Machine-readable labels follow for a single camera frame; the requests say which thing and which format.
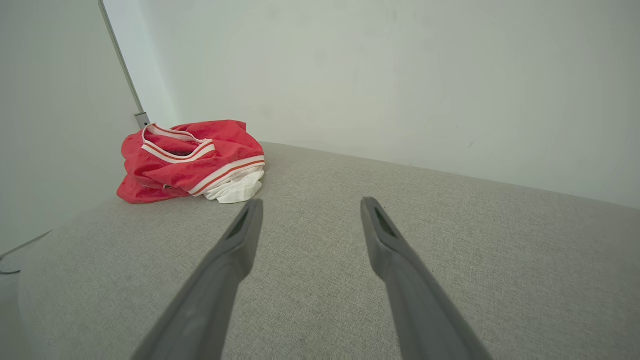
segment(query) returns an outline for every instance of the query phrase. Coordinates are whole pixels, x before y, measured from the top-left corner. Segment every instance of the sofa cushion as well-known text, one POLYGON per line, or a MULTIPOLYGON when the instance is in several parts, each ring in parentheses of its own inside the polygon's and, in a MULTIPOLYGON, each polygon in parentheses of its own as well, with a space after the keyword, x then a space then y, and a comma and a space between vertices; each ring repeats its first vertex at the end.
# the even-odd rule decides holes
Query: sofa cushion
MULTIPOLYGON (((496 358, 640 356, 640 210, 265 143, 264 223, 227 357, 399 357, 360 199, 377 198, 496 358)), ((113 199, 28 254, 47 358, 125 358, 242 204, 113 199)))

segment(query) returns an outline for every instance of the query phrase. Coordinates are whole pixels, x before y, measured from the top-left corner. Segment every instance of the white wall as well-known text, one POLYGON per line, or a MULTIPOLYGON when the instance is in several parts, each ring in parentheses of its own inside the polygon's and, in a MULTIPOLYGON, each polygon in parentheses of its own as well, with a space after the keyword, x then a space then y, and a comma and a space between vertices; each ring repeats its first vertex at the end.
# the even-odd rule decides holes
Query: white wall
POLYGON ((134 113, 97 0, 0 1, 0 254, 115 196, 134 113))
POLYGON ((140 1, 180 122, 640 208, 639 1, 140 1))
POLYGON ((104 0, 104 7, 149 120, 167 127, 185 123, 177 117, 173 103, 175 94, 171 94, 164 83, 140 3, 104 0))

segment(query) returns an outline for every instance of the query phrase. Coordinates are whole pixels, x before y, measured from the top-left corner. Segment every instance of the cable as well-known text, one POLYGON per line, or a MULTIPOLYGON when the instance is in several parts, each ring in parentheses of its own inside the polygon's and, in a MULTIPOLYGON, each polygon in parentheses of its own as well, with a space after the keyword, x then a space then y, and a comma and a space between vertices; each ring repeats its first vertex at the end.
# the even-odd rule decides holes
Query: cable
POLYGON ((18 271, 9 271, 9 272, 0 271, 0 275, 13 275, 13 274, 17 274, 19 272, 20 272, 20 270, 18 270, 18 271))

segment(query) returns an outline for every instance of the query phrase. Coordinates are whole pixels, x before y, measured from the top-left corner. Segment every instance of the fabric upholstery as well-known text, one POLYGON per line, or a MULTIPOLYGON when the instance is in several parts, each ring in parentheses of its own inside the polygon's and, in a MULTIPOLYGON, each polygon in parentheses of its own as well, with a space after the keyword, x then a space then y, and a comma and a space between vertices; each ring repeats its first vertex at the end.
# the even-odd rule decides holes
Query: fabric upholstery
MULTIPOLYGON (((640 357, 640 210, 265 143, 264 224, 224 356, 399 357, 360 199, 377 198, 497 359, 640 357)), ((113 199, 28 254, 41 357, 132 354, 242 204, 113 199)))

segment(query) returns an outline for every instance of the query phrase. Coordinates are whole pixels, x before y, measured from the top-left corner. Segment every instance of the floor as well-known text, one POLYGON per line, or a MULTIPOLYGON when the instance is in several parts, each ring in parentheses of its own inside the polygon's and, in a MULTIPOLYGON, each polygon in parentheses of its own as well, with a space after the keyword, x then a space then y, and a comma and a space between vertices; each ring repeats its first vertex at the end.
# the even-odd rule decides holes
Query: floor
MULTIPOLYGON (((37 241, 30 243, 0 261, 0 272, 20 270, 25 255, 37 241)), ((22 326, 18 308, 18 282, 20 274, 0 275, 0 358, 33 359, 27 335, 22 326)))

